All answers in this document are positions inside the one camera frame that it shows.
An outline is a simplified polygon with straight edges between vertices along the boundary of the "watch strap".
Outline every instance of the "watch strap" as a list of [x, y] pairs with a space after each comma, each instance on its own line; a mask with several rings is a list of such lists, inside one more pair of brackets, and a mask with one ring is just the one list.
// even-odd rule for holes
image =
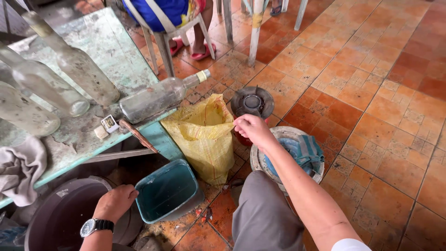
[[96, 220], [96, 227], [97, 230], [111, 230], [113, 233], [113, 230], [115, 228], [115, 224], [112, 221], [108, 220]]

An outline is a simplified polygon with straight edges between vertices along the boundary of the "empty glass bottle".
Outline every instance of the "empty glass bottle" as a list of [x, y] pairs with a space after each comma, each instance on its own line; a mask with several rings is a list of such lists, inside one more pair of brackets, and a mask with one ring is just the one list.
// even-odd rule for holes
[[132, 124], [163, 111], [183, 100], [187, 89], [205, 81], [211, 73], [208, 69], [185, 79], [170, 77], [153, 86], [119, 101], [122, 112]]
[[11, 67], [14, 80], [70, 116], [84, 114], [90, 102], [45, 64], [26, 60], [0, 42], [0, 60]]
[[1, 81], [0, 117], [36, 136], [50, 135], [60, 126], [56, 115]]
[[56, 52], [60, 69], [98, 104], [118, 101], [119, 91], [85, 51], [71, 47], [34, 11], [22, 14], [25, 21]]

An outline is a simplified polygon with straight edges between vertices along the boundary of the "watch face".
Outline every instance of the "watch face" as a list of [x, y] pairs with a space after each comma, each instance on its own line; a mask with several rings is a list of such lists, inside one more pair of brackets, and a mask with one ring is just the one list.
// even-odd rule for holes
[[81, 236], [85, 237], [92, 233], [92, 231], [95, 229], [95, 220], [89, 219], [84, 223], [84, 225], [81, 228]]

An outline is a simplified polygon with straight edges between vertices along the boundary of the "pink sandal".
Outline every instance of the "pink sandal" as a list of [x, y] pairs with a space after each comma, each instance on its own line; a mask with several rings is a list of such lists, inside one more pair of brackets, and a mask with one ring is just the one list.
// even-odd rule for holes
[[[204, 54], [201, 53], [193, 53], [190, 58], [193, 60], [202, 60], [203, 58], [209, 56], [211, 54], [211, 50], [209, 50], [209, 46], [207, 44], [204, 44], [204, 46], [206, 47], [206, 52]], [[215, 46], [215, 44], [212, 44], [212, 49], [214, 50], [214, 52], [217, 51], [217, 46]]]
[[175, 56], [175, 54], [181, 49], [181, 47], [183, 47], [184, 43], [183, 40], [181, 38], [174, 38], [173, 39], [175, 42], [177, 42], [177, 46], [170, 48], [170, 55]]

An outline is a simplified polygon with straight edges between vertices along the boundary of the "blue cloth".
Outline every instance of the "blue cloth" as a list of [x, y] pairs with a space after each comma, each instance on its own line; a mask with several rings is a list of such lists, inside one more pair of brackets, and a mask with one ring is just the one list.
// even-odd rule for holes
[[[278, 138], [277, 140], [308, 175], [314, 176], [314, 173], [319, 172], [321, 163], [324, 162], [324, 152], [316, 143], [314, 136], [299, 135], [297, 141], [290, 138]], [[278, 176], [266, 155], [265, 160], [271, 173]]]
[[[161, 24], [158, 17], [155, 15], [153, 10], [149, 7], [145, 0], [130, 0], [135, 6], [135, 9], [139, 12], [145, 22], [149, 25], [150, 29], [154, 32], [164, 31], [164, 27]], [[127, 13], [135, 20], [136, 18], [130, 12], [124, 1], [125, 10]], [[188, 0], [155, 0], [155, 3], [161, 8], [161, 10], [166, 14], [174, 26], [180, 25], [183, 21], [181, 20], [181, 15], [186, 15], [189, 9]]]

